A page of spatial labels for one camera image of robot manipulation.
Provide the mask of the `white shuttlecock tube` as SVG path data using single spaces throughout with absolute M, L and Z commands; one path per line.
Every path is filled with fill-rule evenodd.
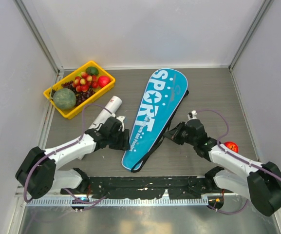
M 102 107 L 102 111 L 99 113 L 97 118 L 88 129 L 84 130 L 83 134 L 77 140 L 77 144 L 74 146 L 74 157 L 83 158 L 86 154 L 102 149 L 98 144 L 98 142 L 102 139 L 98 130 L 109 117 L 117 117 L 115 112 L 121 104 L 122 100 L 117 96 L 114 96 L 106 104 L 106 106 Z

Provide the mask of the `blue racket bag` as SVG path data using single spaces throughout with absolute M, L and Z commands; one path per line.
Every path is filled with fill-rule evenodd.
M 155 71 L 146 85 L 130 136 L 130 149 L 122 157 L 122 166 L 139 172 L 158 149 L 163 134 L 181 104 L 189 94 L 186 76 L 174 69 Z

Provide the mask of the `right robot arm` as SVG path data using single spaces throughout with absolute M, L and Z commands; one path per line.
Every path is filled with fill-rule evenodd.
M 178 145 L 192 145 L 198 156 L 217 164 L 209 172 L 211 176 L 205 179 L 208 191 L 216 192 L 221 188 L 237 193 L 265 216 L 281 208 L 281 171 L 276 164 L 262 164 L 232 152 L 209 137 L 198 119 L 180 122 L 166 131 L 164 137 Z

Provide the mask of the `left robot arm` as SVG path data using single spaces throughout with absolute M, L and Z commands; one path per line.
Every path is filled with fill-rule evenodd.
M 88 190 L 88 177 L 78 168 L 62 171 L 70 161 L 105 147 L 126 151 L 130 149 L 129 130 L 124 116 L 109 117 L 96 128 L 88 129 L 79 138 L 58 147 L 42 150 L 32 148 L 15 174 L 24 187 L 24 194 L 39 199 L 50 190 L 68 188 L 78 194 Z

